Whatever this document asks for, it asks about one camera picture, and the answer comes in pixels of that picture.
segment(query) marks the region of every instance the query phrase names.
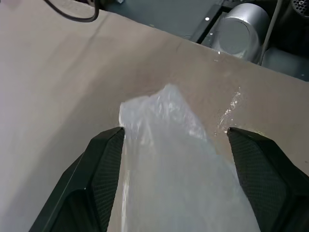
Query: plastic bag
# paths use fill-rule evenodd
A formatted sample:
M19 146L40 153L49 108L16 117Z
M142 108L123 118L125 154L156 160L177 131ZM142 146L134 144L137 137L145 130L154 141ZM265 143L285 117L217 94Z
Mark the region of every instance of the plastic bag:
M120 106L121 232L259 232L227 161L176 87Z

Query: metal canister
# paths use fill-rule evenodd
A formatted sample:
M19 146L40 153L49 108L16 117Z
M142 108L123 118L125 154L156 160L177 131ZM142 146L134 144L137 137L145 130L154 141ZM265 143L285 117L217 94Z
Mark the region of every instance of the metal canister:
M244 3L220 20L211 47L257 63L270 19L261 7Z

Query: machine part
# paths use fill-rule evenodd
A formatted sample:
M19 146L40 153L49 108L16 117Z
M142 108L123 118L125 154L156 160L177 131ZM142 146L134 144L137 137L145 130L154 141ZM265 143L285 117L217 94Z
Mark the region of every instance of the machine part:
M278 145L257 133L229 128L239 183L261 232L307 232L309 178Z
M277 5L277 0L226 0L222 3L222 6L233 9L236 6L244 3L258 5L262 7L268 15L273 15Z
M291 0L291 5L299 15L309 18L309 0Z
M251 3L238 5L220 21L211 47L257 63L269 21L261 7Z
M280 16L271 34L271 46L300 57L309 58L309 25L308 19L301 16L292 2L283 2Z
M214 4L207 12L193 35L190 37L190 41L201 44L205 37L209 34L209 31L213 28L214 24L217 23L222 13L229 11L229 8L222 7L220 4Z
M263 48L262 48L260 60L259 60L259 63L258 63L259 65L261 65L261 63L262 63L262 60L263 60L263 57L264 57L264 53L266 52L266 49L267 49L267 46L268 46L268 41L269 41L271 32L272 32L272 30L274 28L274 25L275 25L275 22L277 20L278 14L280 12L281 5L282 5L282 0L278 0L276 8L275 8L275 12L274 12L274 14L273 14L273 16L271 18L271 22L270 22L270 25L269 25L268 30L267 30L266 38L265 38L264 43L263 43Z
M303 81L309 81L309 59L275 47L271 47L265 52L262 66Z
M30 232L106 232L117 190L125 131L92 138L62 174Z
M221 19L224 18L224 16L227 14L227 12L222 12L220 17L216 20L212 28L209 30L207 35L205 36L204 40L202 41L201 45L206 46L206 47L211 47L211 42L212 42L212 37L215 34L218 24Z

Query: beige table surface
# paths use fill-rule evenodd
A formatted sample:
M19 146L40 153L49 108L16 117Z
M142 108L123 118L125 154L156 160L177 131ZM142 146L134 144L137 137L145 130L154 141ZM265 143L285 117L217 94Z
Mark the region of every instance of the beige table surface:
M42 0L2 0L0 231L27 231L89 140L117 126L120 103L167 83L219 154L231 159L224 131L238 126L275 140L309 174L308 83L111 13L82 24Z

